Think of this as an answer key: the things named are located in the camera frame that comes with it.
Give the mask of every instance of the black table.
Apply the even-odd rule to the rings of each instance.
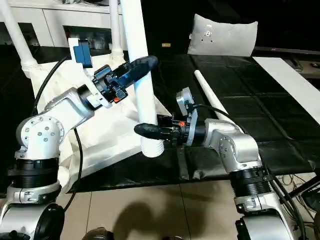
[[[10,121],[6,124],[6,165],[12,163],[15,128],[32,109],[30,80],[20,70],[19,58],[10,47],[0,56],[7,64],[1,81],[1,108]],[[58,61],[68,48],[33,49],[39,63]],[[216,95],[237,122],[257,141],[261,158],[277,175],[314,172],[320,168],[320,128],[318,123],[252,58],[226,56],[158,55],[158,68],[152,72],[154,93],[171,112],[179,113],[176,93],[189,87],[198,104],[209,104],[193,76],[199,69]],[[216,118],[199,111],[199,120]],[[141,153],[106,167],[80,181],[80,192],[177,184],[226,179],[228,176],[218,155],[201,146],[172,148],[147,158]],[[8,181],[2,177],[2,189]]]

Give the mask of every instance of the white pillow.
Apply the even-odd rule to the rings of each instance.
[[[188,54],[248,57],[255,47],[257,31],[257,21],[220,23],[195,14]]]

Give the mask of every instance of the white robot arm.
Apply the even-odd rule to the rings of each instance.
[[[243,214],[235,222],[238,240],[293,240],[254,138],[229,121],[208,118],[202,125],[197,123],[197,105],[188,87],[177,93],[176,100],[185,120],[158,115],[159,126],[141,123],[134,131],[146,138],[185,146],[200,140],[205,148],[218,153],[235,194],[236,210]]]
[[[90,67],[89,45],[80,41],[78,49],[84,68]],[[64,225],[64,210],[55,203],[61,191],[58,181],[59,145],[68,132],[88,119],[101,106],[111,107],[128,96],[126,88],[157,65],[147,56],[126,62],[111,70],[98,69],[85,85],[70,88],[50,101],[44,111],[18,126],[16,138],[21,145],[15,153],[12,178],[6,203],[0,215],[0,239],[58,240]]]

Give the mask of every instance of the white pole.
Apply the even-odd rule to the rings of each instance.
[[[195,75],[196,79],[198,80],[202,90],[204,91],[206,98],[209,100],[209,103],[211,104],[211,106],[214,108],[220,109],[220,110],[224,111],[225,113],[228,113],[226,111],[225,107],[220,102],[217,95],[211,89],[210,85],[208,84],[208,82],[206,81],[204,76],[201,74],[201,72],[199,70],[195,70],[194,75]],[[228,117],[226,117],[218,112],[215,112],[215,113],[219,119],[229,121],[234,124],[234,122],[231,119],[229,119]]]
[[[15,21],[14,15],[7,0],[0,0],[0,11],[4,18],[4,24],[13,41],[16,51],[21,60],[21,66],[24,73],[28,76],[29,70],[38,66],[37,61],[32,56],[27,42],[21,32],[18,23]]]
[[[121,0],[122,17],[130,61],[148,55],[144,19],[140,0]],[[151,73],[134,84],[140,123],[158,124]],[[161,140],[141,138],[142,153],[154,158],[162,154]]]
[[[109,0],[110,6],[110,22],[111,22],[111,38],[112,38],[112,59],[115,61],[124,60],[124,52],[121,48],[120,26],[118,13],[118,0]]]

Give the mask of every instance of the tiled floor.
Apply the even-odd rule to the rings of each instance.
[[[58,203],[65,205],[69,197],[59,197]],[[80,240],[98,227],[114,232],[116,240],[233,240],[240,218],[233,197],[228,180],[78,193],[67,211],[61,240]],[[301,214],[311,220],[302,207]],[[312,229],[307,231],[312,240]]]

